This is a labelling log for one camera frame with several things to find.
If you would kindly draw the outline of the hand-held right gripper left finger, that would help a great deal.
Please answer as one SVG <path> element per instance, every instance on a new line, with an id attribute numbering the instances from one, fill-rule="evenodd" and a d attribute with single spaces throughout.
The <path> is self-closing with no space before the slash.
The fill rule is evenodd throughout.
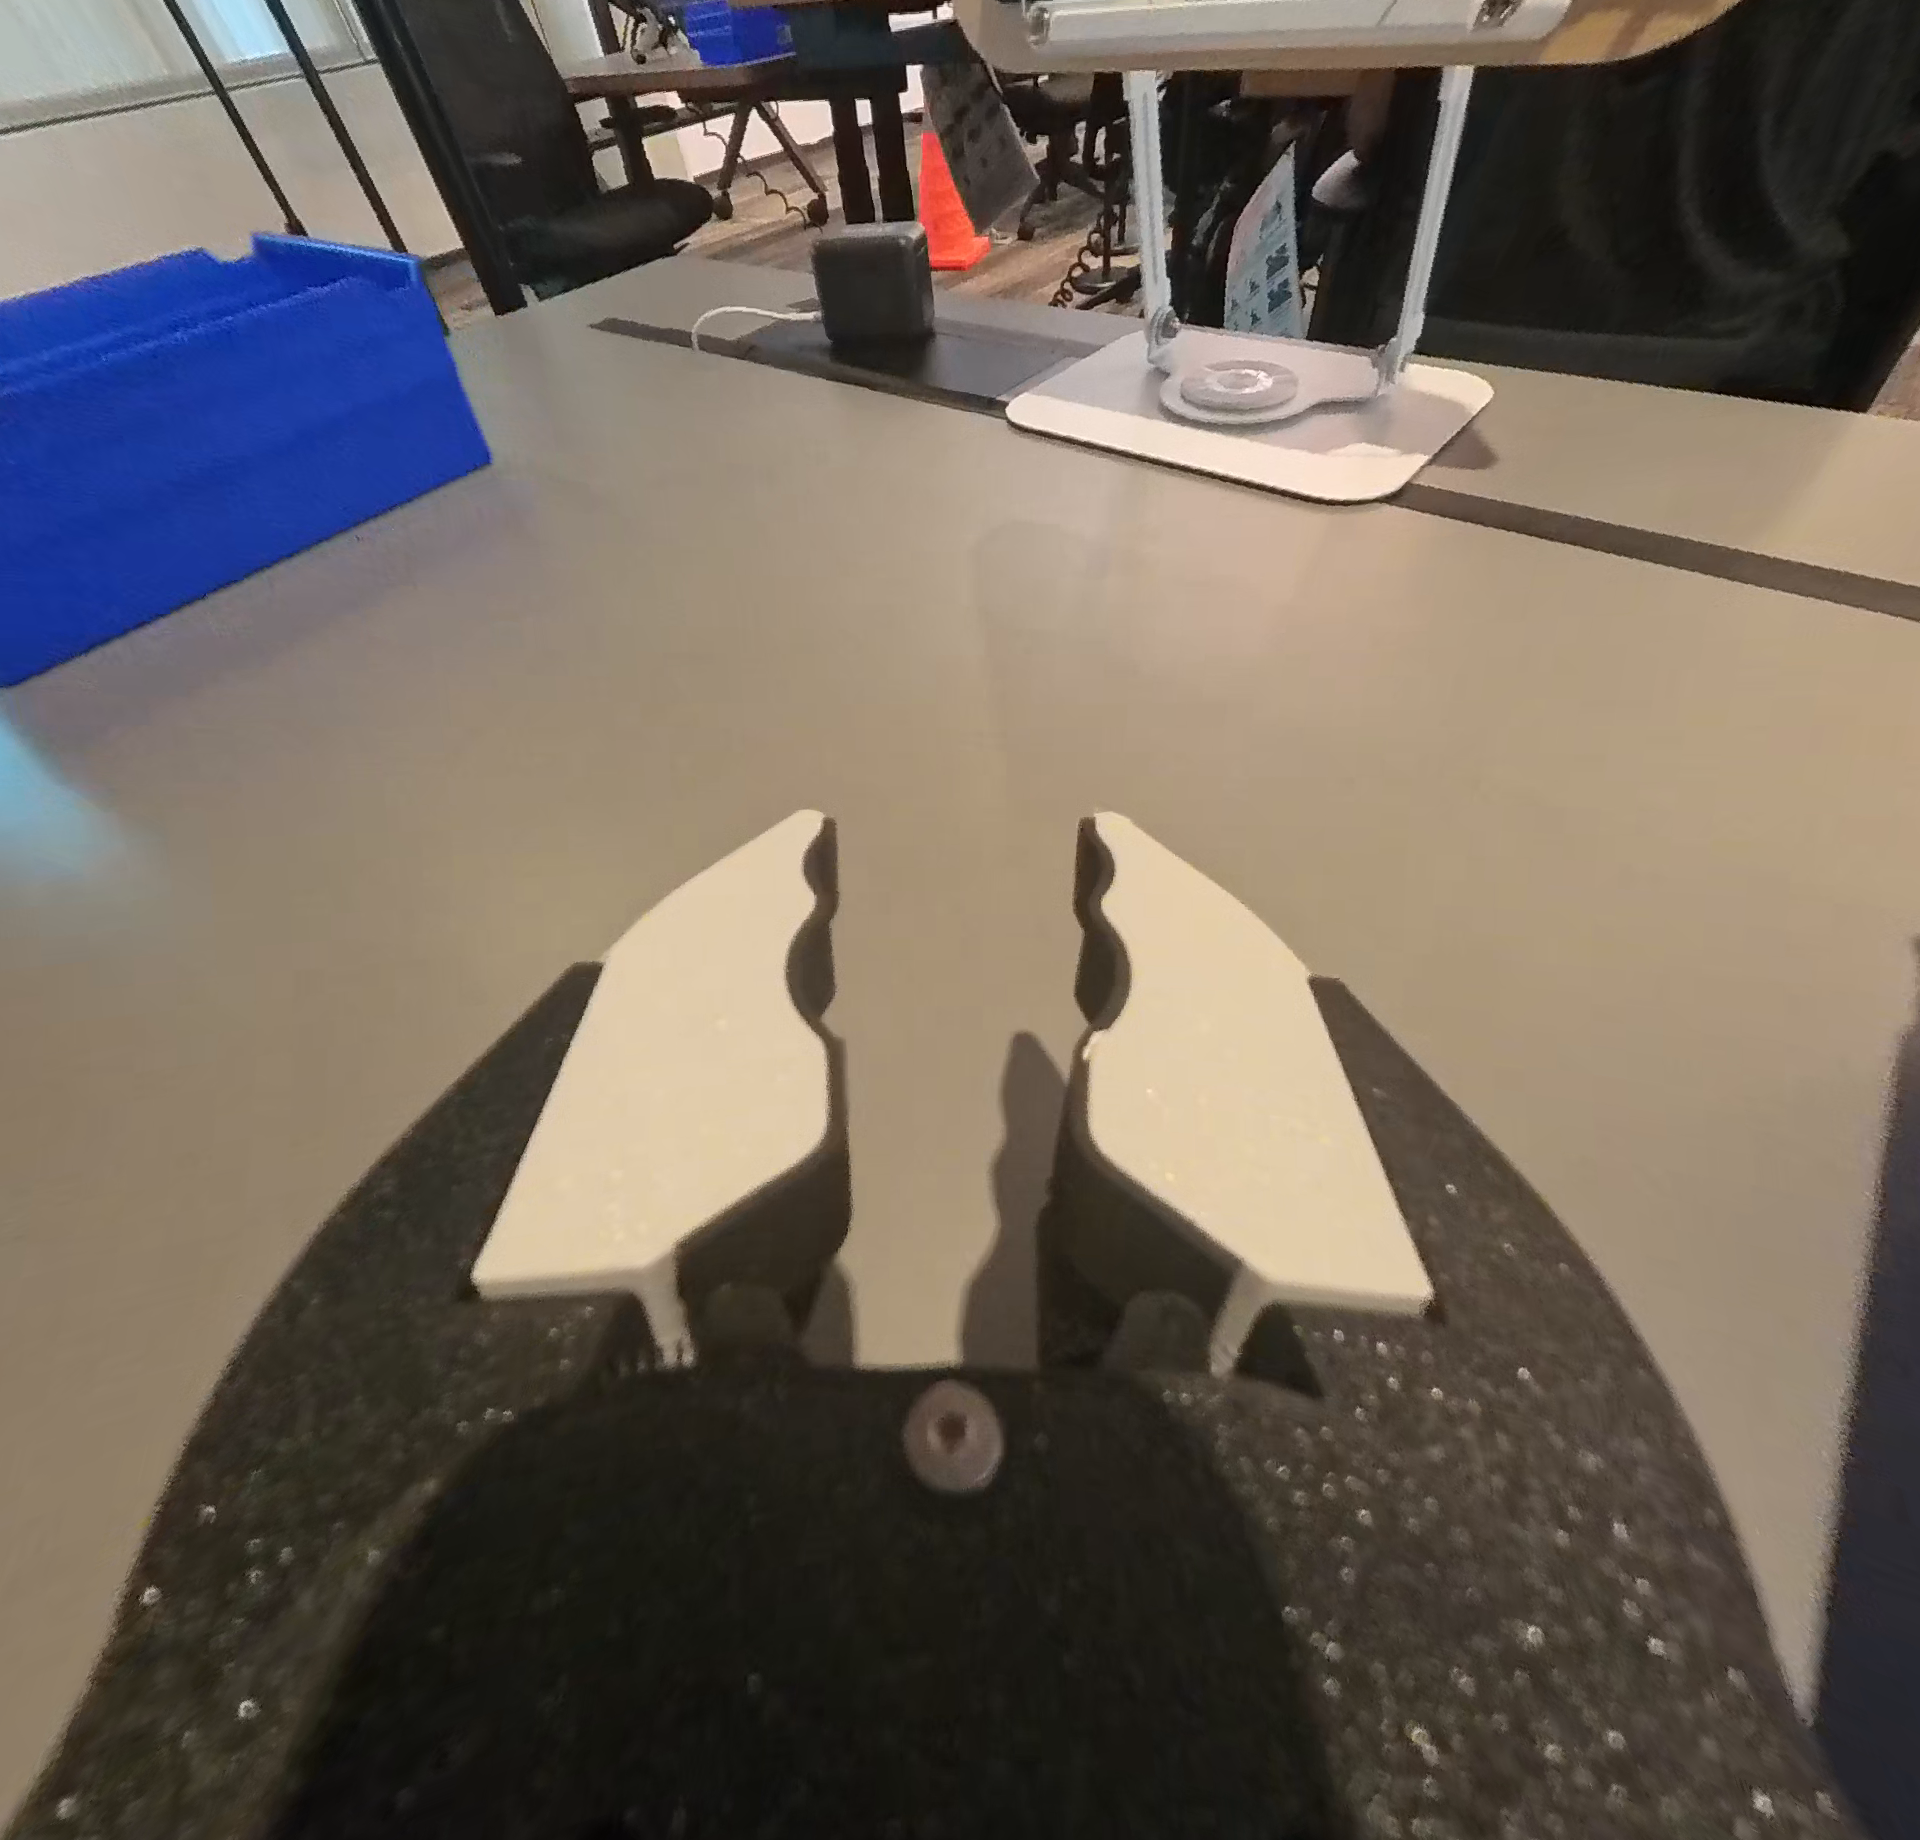
<path id="1" fill-rule="evenodd" d="M 835 912 L 835 821 L 799 811 L 614 940 L 470 1268 L 482 1299 L 632 1299 L 667 1367 L 804 1352 L 852 1226 Z"/>

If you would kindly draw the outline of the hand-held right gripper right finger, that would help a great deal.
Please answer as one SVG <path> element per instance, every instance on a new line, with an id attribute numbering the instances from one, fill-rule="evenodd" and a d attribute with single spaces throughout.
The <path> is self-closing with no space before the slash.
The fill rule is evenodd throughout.
<path id="1" fill-rule="evenodd" d="M 1083 1020 L 1053 1163 L 1059 1276 L 1112 1373 L 1310 1375 L 1303 1326 L 1436 1320 L 1436 1280 L 1316 978 L 1121 813 L 1077 823 Z"/>

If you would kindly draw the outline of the blue plastic storage bin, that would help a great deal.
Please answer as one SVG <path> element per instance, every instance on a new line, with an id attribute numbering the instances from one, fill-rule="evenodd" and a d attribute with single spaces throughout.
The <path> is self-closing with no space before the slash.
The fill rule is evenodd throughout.
<path id="1" fill-rule="evenodd" d="M 419 260 L 203 248 L 2 306 L 2 686 L 493 460 Z"/>

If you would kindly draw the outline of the black cube charger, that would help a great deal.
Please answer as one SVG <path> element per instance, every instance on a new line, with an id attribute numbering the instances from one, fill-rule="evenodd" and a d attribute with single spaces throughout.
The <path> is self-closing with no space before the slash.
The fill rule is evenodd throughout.
<path id="1" fill-rule="evenodd" d="M 822 233 L 811 249 L 819 324 L 835 350 L 921 348 L 937 332 L 931 241 L 920 220 Z"/>

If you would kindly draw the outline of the printed paper sign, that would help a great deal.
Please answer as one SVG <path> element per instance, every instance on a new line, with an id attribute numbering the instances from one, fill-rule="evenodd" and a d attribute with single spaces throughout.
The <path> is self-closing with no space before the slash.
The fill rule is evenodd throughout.
<path id="1" fill-rule="evenodd" d="M 1232 226 L 1222 326 L 1236 337 L 1306 338 L 1294 142 L 1263 176 Z"/>
<path id="2" fill-rule="evenodd" d="M 921 100 L 973 227 L 1012 236 L 1039 176 L 992 70 L 978 55 L 928 62 Z"/>

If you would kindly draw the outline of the orange traffic cone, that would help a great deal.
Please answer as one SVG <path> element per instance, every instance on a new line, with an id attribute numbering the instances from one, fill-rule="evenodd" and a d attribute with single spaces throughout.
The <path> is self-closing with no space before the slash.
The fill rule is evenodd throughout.
<path id="1" fill-rule="evenodd" d="M 921 130 L 920 216 L 934 274 L 969 274 L 989 260 L 992 241 L 974 227 L 931 126 Z"/>

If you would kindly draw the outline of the black pillar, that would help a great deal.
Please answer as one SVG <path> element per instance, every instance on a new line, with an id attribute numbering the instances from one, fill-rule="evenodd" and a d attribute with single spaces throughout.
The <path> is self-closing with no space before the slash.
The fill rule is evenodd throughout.
<path id="1" fill-rule="evenodd" d="M 468 167 L 403 7 L 399 0 L 355 0 L 355 7 L 493 315 L 526 309 L 526 287 Z"/>

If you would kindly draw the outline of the black office chair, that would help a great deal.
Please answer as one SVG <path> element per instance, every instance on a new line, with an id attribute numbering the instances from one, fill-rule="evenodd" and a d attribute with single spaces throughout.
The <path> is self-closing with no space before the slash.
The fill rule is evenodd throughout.
<path id="1" fill-rule="evenodd" d="M 712 198 L 687 179 L 607 187 L 523 0 L 396 0 L 517 278 L 536 298 L 677 255 Z"/>

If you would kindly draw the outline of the small blue bin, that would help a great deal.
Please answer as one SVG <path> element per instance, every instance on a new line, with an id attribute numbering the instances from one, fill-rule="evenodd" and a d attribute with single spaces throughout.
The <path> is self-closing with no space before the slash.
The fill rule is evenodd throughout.
<path id="1" fill-rule="evenodd" d="M 731 0 L 692 0 L 684 35 L 709 70 L 747 67 L 792 55 L 792 30 L 782 9 L 734 7 Z"/>

